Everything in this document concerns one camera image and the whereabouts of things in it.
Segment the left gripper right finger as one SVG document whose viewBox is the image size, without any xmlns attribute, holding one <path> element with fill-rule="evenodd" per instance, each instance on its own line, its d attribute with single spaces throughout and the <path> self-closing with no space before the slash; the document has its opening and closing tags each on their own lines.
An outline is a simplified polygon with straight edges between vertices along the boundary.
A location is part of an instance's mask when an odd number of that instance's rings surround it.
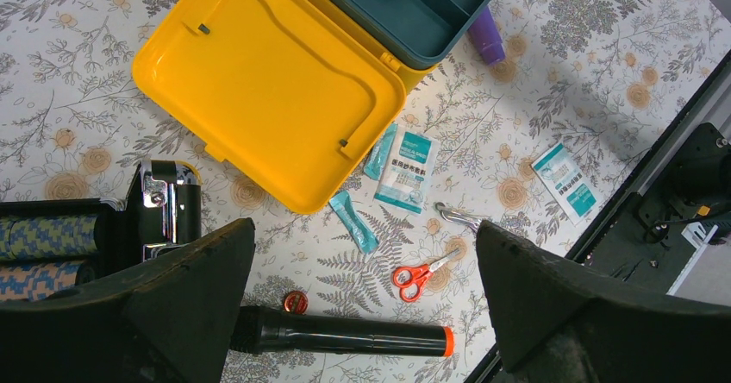
<svg viewBox="0 0 731 383">
<path fill-rule="evenodd" d="M 499 382 L 727 382 L 730 309 L 622 282 L 483 221 Z"/>
</svg>

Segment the teal plastic tray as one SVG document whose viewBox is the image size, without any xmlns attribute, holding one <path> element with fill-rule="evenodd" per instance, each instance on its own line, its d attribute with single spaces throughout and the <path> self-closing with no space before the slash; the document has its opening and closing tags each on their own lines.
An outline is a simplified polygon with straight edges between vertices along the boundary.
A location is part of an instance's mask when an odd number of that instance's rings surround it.
<svg viewBox="0 0 731 383">
<path fill-rule="evenodd" d="M 490 0 L 330 0 L 405 65 L 440 63 Z"/>
</svg>

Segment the small red cap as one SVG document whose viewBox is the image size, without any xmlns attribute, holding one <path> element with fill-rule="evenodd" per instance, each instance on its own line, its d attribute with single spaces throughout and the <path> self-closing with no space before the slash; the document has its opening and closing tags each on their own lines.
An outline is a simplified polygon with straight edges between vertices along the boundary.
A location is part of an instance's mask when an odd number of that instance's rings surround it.
<svg viewBox="0 0 731 383">
<path fill-rule="evenodd" d="M 292 291 L 286 294 L 283 300 L 285 311 L 297 315 L 303 315 L 308 309 L 309 301 L 304 292 Z"/>
</svg>

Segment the yellow plastic kit box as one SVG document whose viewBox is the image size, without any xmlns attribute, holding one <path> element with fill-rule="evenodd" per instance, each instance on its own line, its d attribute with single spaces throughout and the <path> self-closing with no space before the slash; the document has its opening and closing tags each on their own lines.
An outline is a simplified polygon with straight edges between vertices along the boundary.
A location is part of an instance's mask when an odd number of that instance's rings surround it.
<svg viewBox="0 0 731 383">
<path fill-rule="evenodd" d="M 319 211 L 424 78 L 329 0 L 179 0 L 139 89 L 300 214 Z"/>
</svg>

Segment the small teal item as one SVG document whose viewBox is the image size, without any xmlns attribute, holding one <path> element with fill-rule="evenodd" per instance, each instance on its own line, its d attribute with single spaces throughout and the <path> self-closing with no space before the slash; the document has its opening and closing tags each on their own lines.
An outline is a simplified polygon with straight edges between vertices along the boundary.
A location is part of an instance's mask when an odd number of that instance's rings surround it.
<svg viewBox="0 0 731 383">
<path fill-rule="evenodd" d="M 329 205 L 346 227 L 362 254 L 371 254 L 378 248 L 378 238 L 355 211 L 352 199 L 347 191 L 336 193 L 329 200 Z"/>
</svg>

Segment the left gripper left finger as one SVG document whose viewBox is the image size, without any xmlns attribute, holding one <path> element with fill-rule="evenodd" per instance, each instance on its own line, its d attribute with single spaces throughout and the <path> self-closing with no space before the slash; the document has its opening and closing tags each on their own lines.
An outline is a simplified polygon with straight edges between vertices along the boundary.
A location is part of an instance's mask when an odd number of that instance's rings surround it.
<svg viewBox="0 0 731 383">
<path fill-rule="evenodd" d="M 240 218 L 90 283 L 2 303 L 2 381 L 217 382 L 254 237 Z"/>
</svg>

